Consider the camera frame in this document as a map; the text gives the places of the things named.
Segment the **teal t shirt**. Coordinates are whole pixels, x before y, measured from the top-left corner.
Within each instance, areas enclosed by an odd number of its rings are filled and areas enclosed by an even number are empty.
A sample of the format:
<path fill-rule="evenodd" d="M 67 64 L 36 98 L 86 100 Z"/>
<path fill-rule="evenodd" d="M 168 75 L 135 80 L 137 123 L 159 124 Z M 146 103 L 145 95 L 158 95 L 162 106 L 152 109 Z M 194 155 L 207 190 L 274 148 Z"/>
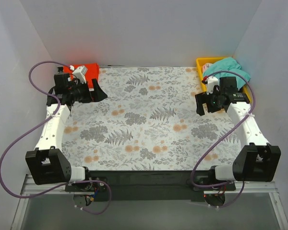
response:
<path fill-rule="evenodd" d="M 209 67 L 203 72 L 203 76 L 208 76 L 214 72 L 217 71 L 231 71 L 231 72 L 235 72 L 239 75 L 241 75 L 243 78 L 245 78 L 247 81 L 250 81 L 251 77 L 250 75 L 245 72 L 242 69 L 242 66 L 232 57 L 227 57 L 224 58 L 220 61 L 217 61 L 211 65 L 209 65 Z M 214 74 L 213 76 L 215 76 L 216 78 L 220 79 L 222 77 L 230 77 L 230 76 L 235 76 L 236 77 L 236 81 L 237 81 L 237 88 L 240 90 L 246 83 L 243 79 L 241 79 L 240 77 L 237 77 L 236 75 L 227 73 L 227 72 L 222 72 L 222 73 L 218 73 L 218 74 Z"/>

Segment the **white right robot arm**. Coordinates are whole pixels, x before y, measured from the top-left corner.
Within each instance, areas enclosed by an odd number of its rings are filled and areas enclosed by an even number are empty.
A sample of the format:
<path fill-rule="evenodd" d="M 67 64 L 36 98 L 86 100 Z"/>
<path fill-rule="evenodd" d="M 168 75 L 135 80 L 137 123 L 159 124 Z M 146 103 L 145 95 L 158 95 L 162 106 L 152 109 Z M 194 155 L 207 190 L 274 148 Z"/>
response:
<path fill-rule="evenodd" d="M 208 177 L 212 190 L 221 189 L 227 181 L 270 182 L 273 180 L 281 150 L 264 137 L 253 116 L 255 100 L 237 88 L 235 77 L 204 77 L 206 91 L 195 96 L 198 115 L 225 110 L 234 124 L 241 151 L 230 165 L 213 166 Z"/>

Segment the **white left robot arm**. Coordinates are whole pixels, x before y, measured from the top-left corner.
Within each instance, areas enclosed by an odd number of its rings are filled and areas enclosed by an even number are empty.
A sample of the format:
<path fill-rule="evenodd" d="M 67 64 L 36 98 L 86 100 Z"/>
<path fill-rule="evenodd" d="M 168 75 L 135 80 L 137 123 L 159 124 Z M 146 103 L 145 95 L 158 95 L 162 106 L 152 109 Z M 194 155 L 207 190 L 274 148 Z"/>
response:
<path fill-rule="evenodd" d="M 62 153 L 65 123 L 75 102 L 95 103 L 108 96 L 98 84 L 97 64 L 59 68 L 54 75 L 55 86 L 48 92 L 46 123 L 34 150 L 28 151 L 25 160 L 37 185 L 76 182 L 83 192 L 92 188 L 87 169 L 72 166 Z"/>

